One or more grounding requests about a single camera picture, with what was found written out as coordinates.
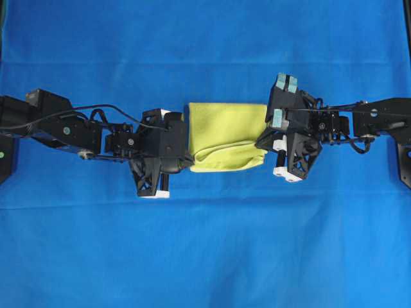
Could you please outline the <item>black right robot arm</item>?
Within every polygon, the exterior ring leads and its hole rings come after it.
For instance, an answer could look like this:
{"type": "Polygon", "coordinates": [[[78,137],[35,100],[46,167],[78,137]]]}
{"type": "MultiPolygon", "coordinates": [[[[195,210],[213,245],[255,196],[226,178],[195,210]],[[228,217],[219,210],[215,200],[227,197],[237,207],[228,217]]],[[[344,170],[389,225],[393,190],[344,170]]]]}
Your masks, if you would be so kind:
{"type": "Polygon", "coordinates": [[[274,107],[256,147],[277,153],[274,175],[305,180],[325,144],[348,144],[366,154],[381,135],[396,143],[399,179],[410,185],[410,99],[392,98],[325,107],[321,100],[299,107],[274,107]]]}

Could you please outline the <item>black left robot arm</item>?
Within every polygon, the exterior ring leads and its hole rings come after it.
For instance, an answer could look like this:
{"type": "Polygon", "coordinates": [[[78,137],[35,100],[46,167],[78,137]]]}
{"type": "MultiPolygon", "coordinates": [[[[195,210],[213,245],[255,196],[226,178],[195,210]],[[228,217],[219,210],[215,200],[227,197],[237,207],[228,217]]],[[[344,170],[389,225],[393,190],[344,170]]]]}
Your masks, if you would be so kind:
{"type": "Polygon", "coordinates": [[[169,198],[170,175],[193,166],[184,115],[156,108],[141,120],[111,123],[104,108],[73,107],[62,96],[37,89],[24,101],[1,96],[1,181],[15,171],[18,140],[33,139],[49,148],[74,153],[83,160],[128,162],[141,198],[169,198]]]}

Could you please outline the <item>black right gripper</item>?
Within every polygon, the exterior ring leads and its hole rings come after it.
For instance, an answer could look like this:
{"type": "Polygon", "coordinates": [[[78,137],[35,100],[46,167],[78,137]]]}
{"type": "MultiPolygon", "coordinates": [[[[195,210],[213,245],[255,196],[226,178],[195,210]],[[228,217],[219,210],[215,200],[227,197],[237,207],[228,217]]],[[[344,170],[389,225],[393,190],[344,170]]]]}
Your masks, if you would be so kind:
{"type": "Polygon", "coordinates": [[[320,120],[310,132],[280,132],[268,127],[256,147],[277,153],[273,174],[295,183],[307,178],[323,144],[338,143],[345,135],[349,135],[348,120],[320,120]]]}

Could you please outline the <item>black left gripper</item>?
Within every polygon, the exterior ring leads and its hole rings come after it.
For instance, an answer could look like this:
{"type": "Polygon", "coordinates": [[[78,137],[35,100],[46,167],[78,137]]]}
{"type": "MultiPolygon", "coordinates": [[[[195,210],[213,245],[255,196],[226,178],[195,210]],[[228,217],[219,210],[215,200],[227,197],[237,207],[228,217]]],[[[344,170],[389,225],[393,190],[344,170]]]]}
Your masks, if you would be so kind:
{"type": "MultiPolygon", "coordinates": [[[[104,152],[120,162],[127,161],[140,198],[169,198],[170,175],[161,171],[160,134],[166,131],[161,109],[143,112],[137,129],[131,124],[112,125],[105,137],[104,152]]],[[[195,165],[192,155],[178,159],[179,171],[195,165]]]]}

